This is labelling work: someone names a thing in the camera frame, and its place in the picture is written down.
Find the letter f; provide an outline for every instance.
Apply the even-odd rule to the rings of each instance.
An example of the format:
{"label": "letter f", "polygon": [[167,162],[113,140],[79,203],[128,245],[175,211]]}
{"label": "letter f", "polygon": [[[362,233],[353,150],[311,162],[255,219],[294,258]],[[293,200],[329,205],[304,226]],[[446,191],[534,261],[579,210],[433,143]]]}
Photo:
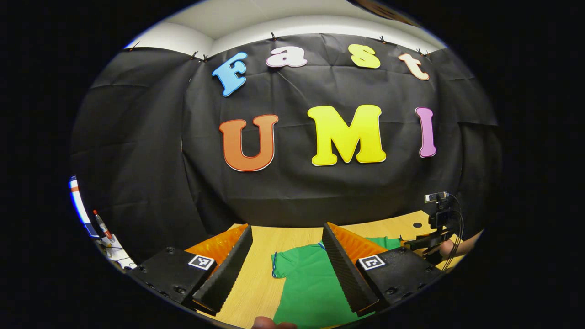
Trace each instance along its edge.
{"label": "letter f", "polygon": [[246,82],[245,77],[238,77],[236,73],[246,72],[246,66],[241,61],[248,57],[246,53],[237,53],[225,63],[221,64],[211,74],[214,77],[218,77],[219,81],[223,84],[223,96],[230,96],[231,93],[241,87]]}

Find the orange plastic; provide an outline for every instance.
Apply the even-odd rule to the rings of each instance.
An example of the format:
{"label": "orange plastic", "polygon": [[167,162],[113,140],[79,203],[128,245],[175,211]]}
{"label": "orange plastic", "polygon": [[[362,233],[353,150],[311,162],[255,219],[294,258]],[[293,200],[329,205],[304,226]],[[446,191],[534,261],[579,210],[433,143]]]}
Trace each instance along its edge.
{"label": "orange plastic", "polygon": [[327,224],[354,265],[358,258],[364,258],[388,251],[388,249],[383,248],[366,238],[362,238],[358,234],[330,222]]}
{"label": "orange plastic", "polygon": [[248,224],[232,228],[228,231],[225,231],[214,236],[213,238],[200,242],[186,249],[185,251],[189,253],[194,253],[196,255],[213,258],[217,263],[217,266],[215,267],[214,271],[211,272],[213,274],[215,270],[217,270],[219,265],[221,265],[223,261],[225,261],[225,258],[228,256],[230,251],[232,251],[233,246],[242,236],[242,233],[244,232],[246,227],[248,227]]}

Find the ceiling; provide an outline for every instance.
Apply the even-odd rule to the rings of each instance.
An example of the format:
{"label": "ceiling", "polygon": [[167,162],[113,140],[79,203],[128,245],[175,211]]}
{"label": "ceiling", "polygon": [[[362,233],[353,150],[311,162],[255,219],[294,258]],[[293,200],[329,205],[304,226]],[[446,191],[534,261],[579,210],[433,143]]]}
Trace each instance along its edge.
{"label": "ceiling", "polygon": [[207,0],[163,22],[188,26],[216,40],[248,26],[301,15],[337,15],[369,20],[408,32],[438,48],[444,47],[420,28],[378,17],[346,0]]}

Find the yellow letter m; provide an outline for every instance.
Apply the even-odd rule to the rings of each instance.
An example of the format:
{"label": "yellow letter m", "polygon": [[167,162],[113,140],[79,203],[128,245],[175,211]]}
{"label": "yellow letter m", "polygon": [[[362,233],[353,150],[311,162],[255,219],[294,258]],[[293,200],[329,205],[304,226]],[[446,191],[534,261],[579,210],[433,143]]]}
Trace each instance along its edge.
{"label": "yellow letter m", "polygon": [[315,120],[317,131],[317,155],[312,162],[315,166],[331,166],[337,163],[332,153],[331,142],[335,144],[341,158],[349,163],[360,142],[360,152],[356,159],[360,163],[382,162],[386,153],[382,151],[379,117],[382,110],[375,105],[362,105],[357,108],[351,126],[347,126],[336,109],[318,106],[307,112]]}

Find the green t-shirt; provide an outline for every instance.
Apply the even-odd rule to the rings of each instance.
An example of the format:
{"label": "green t-shirt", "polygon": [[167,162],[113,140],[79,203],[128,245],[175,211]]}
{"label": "green t-shirt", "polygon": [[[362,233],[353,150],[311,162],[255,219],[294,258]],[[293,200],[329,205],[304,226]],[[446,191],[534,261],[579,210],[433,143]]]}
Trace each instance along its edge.
{"label": "green t-shirt", "polygon": [[[400,239],[367,238],[388,250]],[[322,242],[272,255],[273,276],[286,277],[274,322],[292,322],[298,329],[316,329],[356,321]]]}

